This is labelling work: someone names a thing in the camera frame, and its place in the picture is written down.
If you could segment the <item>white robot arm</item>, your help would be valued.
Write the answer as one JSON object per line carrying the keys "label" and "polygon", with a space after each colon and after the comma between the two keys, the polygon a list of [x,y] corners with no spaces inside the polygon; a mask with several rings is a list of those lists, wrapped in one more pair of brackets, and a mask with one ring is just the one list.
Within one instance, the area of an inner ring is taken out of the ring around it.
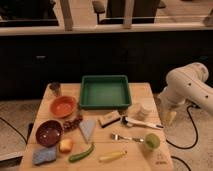
{"label": "white robot arm", "polygon": [[208,77],[208,68],[199,62],[172,69],[167,73],[167,86],[158,95],[164,125],[169,126],[173,122],[176,117],[174,109],[183,105],[185,100],[190,100],[213,115],[213,87],[206,84]]}

